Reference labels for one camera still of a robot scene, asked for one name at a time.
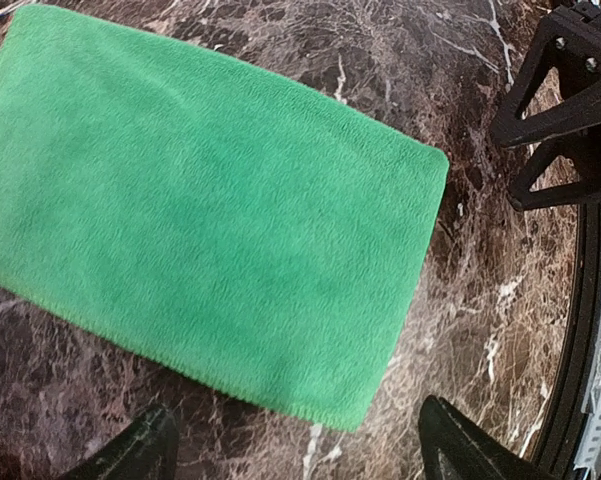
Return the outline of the green towel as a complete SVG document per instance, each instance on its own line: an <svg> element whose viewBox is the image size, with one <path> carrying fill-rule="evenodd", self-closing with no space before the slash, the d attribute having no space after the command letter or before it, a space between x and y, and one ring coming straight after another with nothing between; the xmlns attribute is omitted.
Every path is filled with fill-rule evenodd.
<svg viewBox="0 0 601 480"><path fill-rule="evenodd" d="M449 163L311 88L67 9L0 48L0 285L340 430L394 352Z"/></svg>

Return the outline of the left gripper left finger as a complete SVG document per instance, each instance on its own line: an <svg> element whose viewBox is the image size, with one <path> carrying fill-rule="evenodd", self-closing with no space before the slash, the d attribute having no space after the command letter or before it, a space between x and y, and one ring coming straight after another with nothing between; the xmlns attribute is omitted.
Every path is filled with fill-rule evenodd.
<svg viewBox="0 0 601 480"><path fill-rule="evenodd" d="M173 412L152 405L94 455L58 479L174 479L178 446Z"/></svg>

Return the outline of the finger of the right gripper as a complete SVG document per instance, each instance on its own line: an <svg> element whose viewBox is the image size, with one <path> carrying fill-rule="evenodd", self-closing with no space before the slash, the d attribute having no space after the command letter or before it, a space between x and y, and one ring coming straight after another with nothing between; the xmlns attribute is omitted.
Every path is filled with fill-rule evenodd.
<svg viewBox="0 0 601 480"><path fill-rule="evenodd" d="M542 142L511 180L508 198L516 210L601 203L601 139Z"/></svg>
<svg viewBox="0 0 601 480"><path fill-rule="evenodd" d="M554 9L541 18L491 125L515 147L601 127L601 9Z"/></svg>

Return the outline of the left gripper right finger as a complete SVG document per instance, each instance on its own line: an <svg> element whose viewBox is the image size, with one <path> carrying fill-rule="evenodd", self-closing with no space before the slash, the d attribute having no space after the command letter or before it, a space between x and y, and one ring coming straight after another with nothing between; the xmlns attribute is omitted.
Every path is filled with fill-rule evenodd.
<svg viewBox="0 0 601 480"><path fill-rule="evenodd" d="M429 395L418 418L424 475L443 479L549 479L551 476L516 456L442 397Z"/></svg>

